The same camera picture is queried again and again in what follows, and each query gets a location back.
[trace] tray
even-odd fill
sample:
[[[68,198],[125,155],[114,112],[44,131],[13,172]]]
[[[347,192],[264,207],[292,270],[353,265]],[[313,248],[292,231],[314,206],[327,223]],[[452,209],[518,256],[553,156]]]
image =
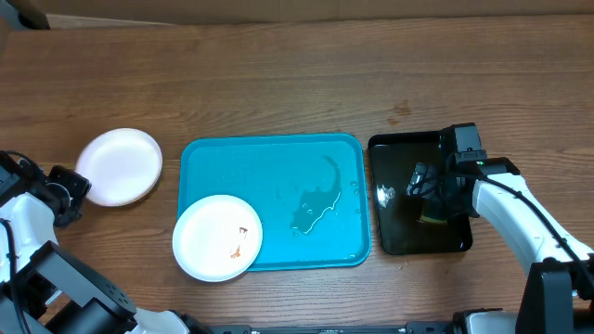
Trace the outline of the tray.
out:
[[[211,195],[258,213],[264,240],[249,271],[352,266],[369,255],[363,152],[351,135],[196,140],[182,154],[178,217]]]
[[[439,132],[374,135],[368,147],[383,250],[392,255],[467,251],[472,246],[468,216],[422,222],[423,199],[406,194],[417,162],[439,166]]]

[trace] white plate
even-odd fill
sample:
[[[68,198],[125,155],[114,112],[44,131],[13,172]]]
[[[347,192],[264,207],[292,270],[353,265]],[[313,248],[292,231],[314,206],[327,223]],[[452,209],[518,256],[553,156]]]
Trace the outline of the white plate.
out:
[[[262,247],[262,223],[242,199],[215,195],[192,204],[174,229],[174,256],[189,275],[222,282],[243,273]]]
[[[91,182],[87,198],[102,206],[122,206],[145,196],[157,183],[163,157],[159,144],[136,129],[116,129],[95,138],[76,163]]]

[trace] wooden tabletop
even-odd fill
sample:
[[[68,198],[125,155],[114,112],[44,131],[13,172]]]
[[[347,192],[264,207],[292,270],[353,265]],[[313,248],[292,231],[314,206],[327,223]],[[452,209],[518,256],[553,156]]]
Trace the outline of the wooden tabletop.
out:
[[[373,250],[358,267],[201,284],[172,253],[179,158],[200,137],[346,132],[365,148],[375,134],[476,122],[489,155],[509,157],[542,204],[594,246],[592,36],[591,16],[12,32],[0,143],[72,167],[110,129],[155,137],[164,170],[149,198],[87,203],[81,221],[58,231],[61,246],[143,308],[260,327],[517,311],[524,273],[484,219],[472,221],[466,253],[389,256],[372,211]]]

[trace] black tray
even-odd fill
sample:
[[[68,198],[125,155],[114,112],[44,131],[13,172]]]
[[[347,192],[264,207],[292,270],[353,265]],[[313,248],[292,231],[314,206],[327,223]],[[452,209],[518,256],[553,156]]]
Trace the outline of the black tray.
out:
[[[459,215],[447,223],[422,222],[419,218],[423,199],[413,199],[406,194],[417,162],[440,164],[437,131],[374,135],[369,139],[368,148],[373,201],[380,225],[380,243],[385,252],[404,255],[467,251],[472,246],[468,216]]]

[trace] blue tray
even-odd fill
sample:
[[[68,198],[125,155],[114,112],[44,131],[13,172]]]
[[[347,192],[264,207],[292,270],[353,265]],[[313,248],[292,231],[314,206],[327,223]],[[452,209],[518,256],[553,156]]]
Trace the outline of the blue tray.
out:
[[[262,221],[249,271],[352,266],[371,249],[361,145],[351,135],[199,139],[182,154],[177,216],[199,199],[236,196]]]

